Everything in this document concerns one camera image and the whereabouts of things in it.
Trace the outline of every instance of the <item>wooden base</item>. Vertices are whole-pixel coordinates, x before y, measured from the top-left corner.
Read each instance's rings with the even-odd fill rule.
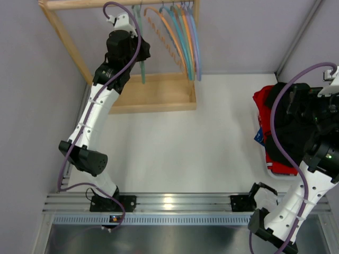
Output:
[[[182,73],[149,74],[146,83],[133,75],[110,114],[185,111],[197,109],[194,82]]]

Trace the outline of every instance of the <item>pile of clothes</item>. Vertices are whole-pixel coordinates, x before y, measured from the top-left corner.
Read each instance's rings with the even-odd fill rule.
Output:
[[[273,103],[286,83],[277,83],[274,86],[265,86],[253,96],[259,109],[259,124],[260,130],[255,137],[255,140],[265,146],[267,168],[275,174],[297,175],[298,172],[294,169],[286,158],[276,147],[270,127],[270,115]],[[293,91],[294,84],[286,91],[281,98],[276,113],[275,113],[275,131],[284,150],[289,156],[299,165],[304,156],[304,146],[314,131],[316,126],[291,114],[287,114],[287,108],[290,103],[290,92]]]

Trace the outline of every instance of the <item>table surface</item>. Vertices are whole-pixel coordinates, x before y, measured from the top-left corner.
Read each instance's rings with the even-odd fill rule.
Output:
[[[196,111],[109,115],[98,149],[109,157],[105,170],[121,192],[241,193],[254,182],[286,192],[291,181],[269,176],[253,139],[252,96],[275,83],[273,74],[204,75]],[[70,185],[87,181],[72,168]]]

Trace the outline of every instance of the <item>wooden rack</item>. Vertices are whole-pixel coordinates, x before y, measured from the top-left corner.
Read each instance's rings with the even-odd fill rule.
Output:
[[[89,85],[92,84],[93,76],[55,11],[98,8],[106,2],[108,0],[39,0],[39,6]],[[147,5],[180,3],[182,1],[115,0],[115,2],[122,5],[138,5],[140,3]],[[199,20],[199,4],[200,0],[194,0],[193,16],[196,25],[198,25]],[[189,81],[185,74],[181,72],[148,74],[146,75],[146,84],[142,84],[141,75],[132,75],[119,99],[113,104],[110,114],[183,111],[195,110],[196,108],[194,81]]]

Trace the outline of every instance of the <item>black cloth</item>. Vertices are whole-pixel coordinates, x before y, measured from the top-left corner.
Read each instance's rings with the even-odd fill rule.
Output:
[[[286,83],[277,83],[270,91],[265,105],[272,108],[273,103],[278,93],[283,89]],[[293,116],[287,114],[287,108],[290,103],[290,92],[293,91],[292,85],[282,96],[275,113],[275,132],[284,150],[289,156],[299,165],[304,157],[304,146],[311,135],[316,131],[316,126],[303,119],[301,116]],[[278,161],[286,166],[291,167],[291,164],[282,155],[276,147],[273,138],[269,135],[266,139],[265,148],[273,161]]]

